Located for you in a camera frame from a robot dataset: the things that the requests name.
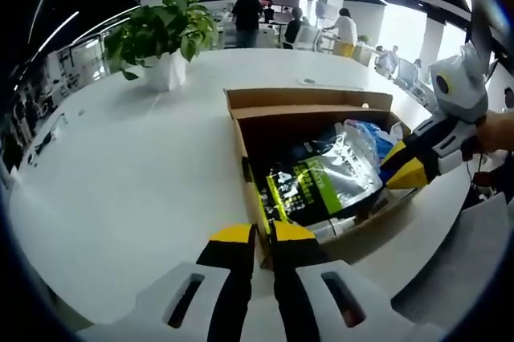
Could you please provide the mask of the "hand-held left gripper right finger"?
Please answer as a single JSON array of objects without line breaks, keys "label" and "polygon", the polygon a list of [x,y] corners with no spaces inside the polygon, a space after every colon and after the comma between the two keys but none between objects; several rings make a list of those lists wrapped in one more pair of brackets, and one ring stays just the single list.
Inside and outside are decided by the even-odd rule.
[{"label": "hand-held left gripper right finger", "polygon": [[397,313],[387,294],[342,260],[331,261],[315,235],[271,225],[274,292],[289,341],[441,341],[433,324]]}]

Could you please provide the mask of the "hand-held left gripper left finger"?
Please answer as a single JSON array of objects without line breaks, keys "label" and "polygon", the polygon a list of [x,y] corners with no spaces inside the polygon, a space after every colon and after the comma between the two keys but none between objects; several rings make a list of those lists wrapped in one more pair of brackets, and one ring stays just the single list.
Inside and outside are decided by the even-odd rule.
[{"label": "hand-held left gripper left finger", "polygon": [[180,263],[136,296],[111,324],[79,333],[82,341],[239,341],[251,298],[256,227],[212,235],[194,263]]}]

